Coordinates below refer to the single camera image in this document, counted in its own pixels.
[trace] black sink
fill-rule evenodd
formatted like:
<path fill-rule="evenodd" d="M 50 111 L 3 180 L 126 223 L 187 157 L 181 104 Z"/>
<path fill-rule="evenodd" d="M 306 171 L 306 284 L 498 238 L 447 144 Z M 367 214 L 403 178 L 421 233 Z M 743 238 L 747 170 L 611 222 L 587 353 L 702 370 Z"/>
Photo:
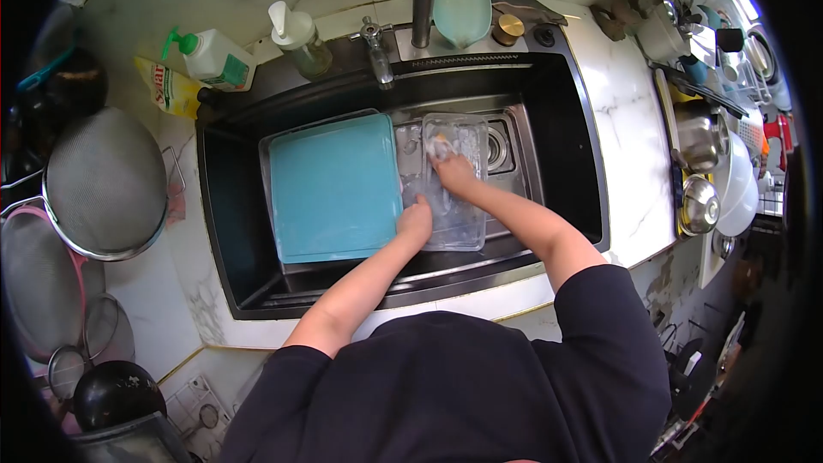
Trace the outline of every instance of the black sink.
<path fill-rule="evenodd" d="M 513 54 L 502 64 L 499 58 L 482 55 L 470 60 L 397 62 L 393 65 L 396 85 L 389 90 L 379 89 L 374 76 L 358 68 L 339 69 L 317 83 L 299 82 L 267 98 L 260 97 L 265 85 L 256 80 L 254 87 L 260 88 L 251 95 L 236 94 L 245 96 L 232 97 L 201 114 L 198 165 L 203 209 L 234 318 L 298 318 L 358 263 L 279 262 L 258 144 L 277 133 L 367 108 L 414 111 L 414 115 L 476 112 L 495 119 L 515 111 L 516 120 L 505 126 L 498 122 L 498 129 L 516 137 L 519 144 L 516 158 L 504 167 L 506 172 L 520 172 L 513 180 L 515 191 L 558 212 L 598 250 L 607 250 L 606 187 L 596 130 L 565 39 L 555 39 L 555 46 L 537 48 L 540 51 L 530 43 L 530 53 Z M 266 73 L 278 75 L 275 66 L 284 64 L 275 60 L 262 66 L 264 71 L 259 69 L 256 79 Z M 273 89 L 282 87 L 278 82 Z M 493 177 L 501 186 L 512 186 L 506 176 Z M 542 271 L 538 259 L 499 223 L 492 220 L 488 231 L 480 252 L 415 256 L 379 307 L 453 297 Z"/>

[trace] teal cutting board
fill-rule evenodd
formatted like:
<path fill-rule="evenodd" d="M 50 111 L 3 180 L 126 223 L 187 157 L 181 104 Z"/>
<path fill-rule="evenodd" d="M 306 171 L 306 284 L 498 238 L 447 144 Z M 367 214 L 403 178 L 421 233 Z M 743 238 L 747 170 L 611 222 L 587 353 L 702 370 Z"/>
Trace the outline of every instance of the teal cutting board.
<path fill-rule="evenodd" d="M 388 115 L 280 136 L 269 159 L 281 262 L 369 257 L 394 238 L 402 199 Z"/>

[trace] dish soap bottle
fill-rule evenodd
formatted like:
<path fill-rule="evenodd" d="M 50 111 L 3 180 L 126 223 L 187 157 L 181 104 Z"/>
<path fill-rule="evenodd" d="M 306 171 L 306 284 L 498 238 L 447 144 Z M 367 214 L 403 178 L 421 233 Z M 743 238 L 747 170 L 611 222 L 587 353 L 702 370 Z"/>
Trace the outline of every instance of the dish soap bottle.
<path fill-rule="evenodd" d="M 297 71 L 305 78 L 323 74 L 332 66 L 332 52 L 317 33 L 308 13 L 292 12 L 279 0 L 268 7 L 272 19 L 272 40 L 291 57 Z"/>
<path fill-rule="evenodd" d="M 189 77 L 223 92 L 247 92 L 252 86 L 257 61 L 217 29 L 180 36 L 177 27 L 171 30 L 163 47 L 163 59 L 169 47 L 177 43 Z"/>

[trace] person's left hand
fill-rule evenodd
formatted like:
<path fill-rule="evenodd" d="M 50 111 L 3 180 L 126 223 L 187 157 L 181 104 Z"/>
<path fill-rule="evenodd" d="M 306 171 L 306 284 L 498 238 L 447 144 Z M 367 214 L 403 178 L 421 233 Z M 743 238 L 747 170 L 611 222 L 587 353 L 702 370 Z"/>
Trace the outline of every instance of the person's left hand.
<path fill-rule="evenodd" d="M 420 250 L 431 238 L 431 207 L 423 194 L 417 204 L 407 207 L 397 219 L 397 237 L 404 238 Z"/>

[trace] stainless steel bowl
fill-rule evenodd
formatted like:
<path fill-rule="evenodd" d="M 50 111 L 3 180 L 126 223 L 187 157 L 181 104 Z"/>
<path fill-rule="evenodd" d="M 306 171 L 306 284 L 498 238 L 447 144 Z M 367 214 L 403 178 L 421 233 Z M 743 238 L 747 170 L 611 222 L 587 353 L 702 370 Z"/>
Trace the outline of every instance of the stainless steel bowl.
<path fill-rule="evenodd" d="M 725 108 L 712 107 L 705 100 L 674 105 L 680 152 L 694 173 L 711 173 L 728 159 L 729 137 Z"/>
<path fill-rule="evenodd" d="M 734 236 L 726 236 L 716 229 L 712 234 L 712 252 L 715 252 L 715 254 L 724 260 L 732 254 L 732 251 L 734 251 L 734 243 Z"/>
<path fill-rule="evenodd" d="M 689 236 L 705 234 L 715 228 L 720 218 L 720 199 L 715 185 L 693 175 L 683 182 L 683 207 L 677 221 Z"/>

